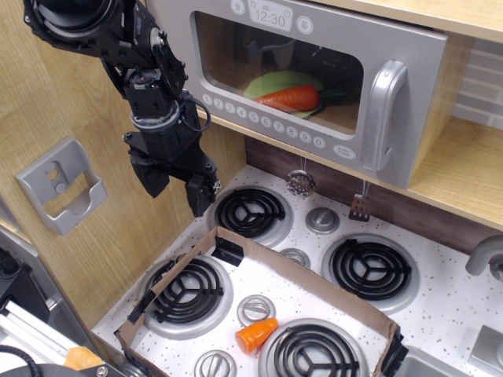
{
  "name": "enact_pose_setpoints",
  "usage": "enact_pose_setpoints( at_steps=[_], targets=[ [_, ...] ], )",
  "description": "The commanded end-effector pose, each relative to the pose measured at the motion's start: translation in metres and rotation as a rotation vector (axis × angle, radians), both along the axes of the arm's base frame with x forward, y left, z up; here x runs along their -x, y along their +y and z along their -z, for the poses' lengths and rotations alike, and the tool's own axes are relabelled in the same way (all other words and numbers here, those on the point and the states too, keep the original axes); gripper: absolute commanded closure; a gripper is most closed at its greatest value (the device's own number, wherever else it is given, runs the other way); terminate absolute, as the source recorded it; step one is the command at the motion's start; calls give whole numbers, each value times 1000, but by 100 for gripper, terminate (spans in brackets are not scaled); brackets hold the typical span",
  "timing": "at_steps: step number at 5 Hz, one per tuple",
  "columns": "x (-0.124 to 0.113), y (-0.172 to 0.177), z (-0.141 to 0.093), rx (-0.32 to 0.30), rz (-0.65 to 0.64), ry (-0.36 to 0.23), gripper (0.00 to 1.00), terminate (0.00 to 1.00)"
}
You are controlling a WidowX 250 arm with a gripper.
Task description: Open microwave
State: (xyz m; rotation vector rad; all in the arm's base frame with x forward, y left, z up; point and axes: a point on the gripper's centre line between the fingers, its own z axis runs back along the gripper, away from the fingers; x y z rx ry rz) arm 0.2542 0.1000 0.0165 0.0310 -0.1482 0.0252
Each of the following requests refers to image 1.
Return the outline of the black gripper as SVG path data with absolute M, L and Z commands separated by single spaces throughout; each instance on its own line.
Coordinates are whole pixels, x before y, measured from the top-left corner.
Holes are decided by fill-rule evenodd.
M 167 115 L 158 119 L 132 116 L 135 131 L 123 135 L 130 162 L 146 192 L 156 198 L 175 177 L 187 182 L 185 190 L 195 217 L 202 217 L 216 200 L 221 182 L 216 165 L 200 147 L 208 119 L 200 124 L 198 108 L 205 106 L 187 90 L 174 100 Z

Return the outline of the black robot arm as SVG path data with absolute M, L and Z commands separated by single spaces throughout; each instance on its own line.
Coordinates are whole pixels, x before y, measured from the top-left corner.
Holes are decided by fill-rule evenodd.
M 139 1 L 26 1 L 24 22 L 52 47 L 100 59 L 131 110 L 135 131 L 124 134 L 130 162 L 147 193 L 157 197 L 171 178 L 184 181 L 193 215 L 213 204 L 216 165 L 200 139 L 203 107 L 184 85 L 185 65 L 166 32 Z

